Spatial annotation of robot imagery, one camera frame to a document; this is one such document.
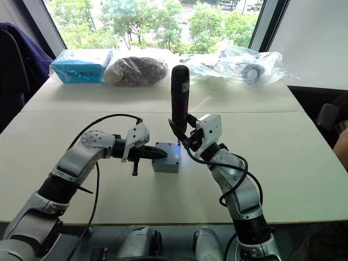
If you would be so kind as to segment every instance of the gray metal block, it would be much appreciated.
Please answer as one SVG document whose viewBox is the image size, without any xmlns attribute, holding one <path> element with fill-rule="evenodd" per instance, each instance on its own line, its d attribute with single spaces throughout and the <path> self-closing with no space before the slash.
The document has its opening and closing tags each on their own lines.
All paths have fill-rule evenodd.
<svg viewBox="0 0 348 261">
<path fill-rule="evenodd" d="M 156 148 L 164 150 L 168 156 L 162 159 L 152 160 L 155 172 L 179 173 L 180 144 L 156 142 Z"/>
</svg>

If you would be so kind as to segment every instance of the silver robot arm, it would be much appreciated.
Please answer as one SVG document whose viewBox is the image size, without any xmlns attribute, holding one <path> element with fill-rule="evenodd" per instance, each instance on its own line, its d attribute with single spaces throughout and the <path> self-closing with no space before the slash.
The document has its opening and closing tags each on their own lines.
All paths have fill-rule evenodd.
<svg viewBox="0 0 348 261">
<path fill-rule="evenodd" d="M 201 157 L 211 163 L 228 164 L 244 169 L 244 163 L 239 157 L 231 154 L 224 144 L 217 144 L 222 133 L 220 115 L 207 114 L 196 119 L 188 114 L 188 123 L 195 129 L 189 138 L 173 121 L 169 122 L 184 147 L 196 152 L 196 158 Z M 243 175 L 243 171 L 230 167 L 208 167 L 223 194 L 236 186 Z M 225 197 L 225 202 L 238 236 L 236 260 L 273 258 L 281 261 L 274 236 L 270 233 L 263 216 L 258 189 L 254 183 L 246 177 L 233 193 Z"/>
<path fill-rule="evenodd" d="M 99 159 L 111 156 L 138 162 L 139 158 L 165 157 L 164 151 L 144 146 L 150 133 L 144 123 L 128 131 L 126 140 L 98 130 L 85 132 L 79 143 L 65 152 L 38 191 L 5 230 L 0 241 L 0 260 L 31 261 L 49 252 L 63 223 L 59 216 Z"/>
</svg>

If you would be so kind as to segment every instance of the plastic bag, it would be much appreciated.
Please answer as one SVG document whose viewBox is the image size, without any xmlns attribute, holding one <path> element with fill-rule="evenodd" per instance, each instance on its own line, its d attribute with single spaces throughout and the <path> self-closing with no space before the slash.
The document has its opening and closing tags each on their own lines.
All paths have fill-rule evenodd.
<svg viewBox="0 0 348 261">
<path fill-rule="evenodd" d="M 122 86 L 153 85 L 168 75 L 174 55 L 168 50 L 114 51 L 104 72 L 105 81 Z"/>
<path fill-rule="evenodd" d="M 280 53 L 258 53 L 233 45 L 227 45 L 217 54 L 182 55 L 180 62 L 199 77 L 223 77 L 238 84 L 267 85 L 290 76 Z"/>
<path fill-rule="evenodd" d="M 66 49 L 49 66 L 49 76 L 63 83 L 103 83 L 111 49 Z"/>
</svg>

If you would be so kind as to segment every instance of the blue tissue box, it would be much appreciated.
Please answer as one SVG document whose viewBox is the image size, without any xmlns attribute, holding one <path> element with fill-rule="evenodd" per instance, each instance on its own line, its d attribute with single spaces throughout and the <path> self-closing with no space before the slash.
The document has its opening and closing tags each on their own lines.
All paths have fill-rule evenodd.
<svg viewBox="0 0 348 261">
<path fill-rule="evenodd" d="M 63 83 L 103 83 L 103 74 L 113 52 L 111 49 L 67 49 L 50 67 Z"/>
</svg>

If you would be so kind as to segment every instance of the window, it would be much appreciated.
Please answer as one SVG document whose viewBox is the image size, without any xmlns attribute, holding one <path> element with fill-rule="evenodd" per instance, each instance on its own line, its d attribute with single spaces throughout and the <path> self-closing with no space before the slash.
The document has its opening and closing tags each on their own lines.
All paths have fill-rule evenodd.
<svg viewBox="0 0 348 261">
<path fill-rule="evenodd" d="M 262 0 L 44 0 L 68 48 L 248 47 Z"/>
</svg>

